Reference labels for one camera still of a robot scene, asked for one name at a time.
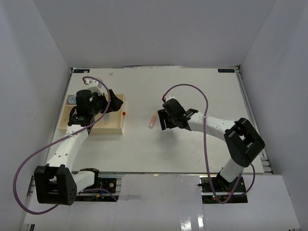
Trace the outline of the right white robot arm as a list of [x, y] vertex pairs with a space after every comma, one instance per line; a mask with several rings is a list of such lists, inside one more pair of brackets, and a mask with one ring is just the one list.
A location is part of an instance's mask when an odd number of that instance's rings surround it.
[[223, 192], [235, 186], [238, 175], [265, 148], [265, 142], [246, 118], [233, 121], [205, 117], [195, 109], [186, 111], [174, 97], [169, 97], [162, 107], [157, 111], [162, 130], [180, 128], [202, 132], [226, 143], [230, 159], [216, 176], [218, 188]]

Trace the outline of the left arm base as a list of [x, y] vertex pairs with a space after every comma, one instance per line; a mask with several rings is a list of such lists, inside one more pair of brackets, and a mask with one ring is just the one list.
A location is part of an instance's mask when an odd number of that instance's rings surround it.
[[76, 201], [80, 202], [116, 202], [119, 192], [116, 178], [98, 178], [98, 185], [92, 185], [80, 192]]

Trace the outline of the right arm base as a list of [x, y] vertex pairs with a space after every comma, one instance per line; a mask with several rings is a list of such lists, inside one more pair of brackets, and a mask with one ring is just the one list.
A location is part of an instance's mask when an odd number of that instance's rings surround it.
[[[223, 187], [219, 186], [216, 177], [212, 178], [214, 190], [219, 198], [219, 200], [224, 201], [228, 198], [229, 194], [231, 193], [232, 187], [229, 189], [224, 189]], [[200, 182], [198, 186], [201, 188], [201, 196], [202, 202], [204, 205], [207, 204], [218, 204], [216, 197], [214, 196], [208, 177], [200, 178]], [[228, 204], [247, 204], [248, 199], [247, 195], [244, 193], [246, 192], [246, 185], [244, 183], [243, 177], [240, 178], [240, 181], [234, 191], [234, 194], [228, 201]]]

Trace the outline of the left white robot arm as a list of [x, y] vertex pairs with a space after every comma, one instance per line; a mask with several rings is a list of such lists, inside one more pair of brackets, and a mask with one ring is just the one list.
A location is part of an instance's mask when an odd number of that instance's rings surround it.
[[76, 93], [76, 104], [71, 108], [66, 128], [66, 139], [43, 166], [34, 172], [37, 200], [40, 204], [72, 205], [77, 194], [84, 189], [97, 192], [102, 186], [99, 171], [84, 168], [72, 173], [72, 166], [82, 143], [90, 135], [98, 114], [117, 112], [123, 101], [113, 90], [107, 95], [80, 90]]

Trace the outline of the yellow highlighter pen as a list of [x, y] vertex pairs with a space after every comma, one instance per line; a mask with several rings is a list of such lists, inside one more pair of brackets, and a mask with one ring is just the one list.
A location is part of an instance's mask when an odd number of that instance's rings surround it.
[[109, 115], [109, 114], [106, 114], [106, 115], [104, 116], [104, 124], [109, 124], [109, 122], [110, 122], [110, 115]]

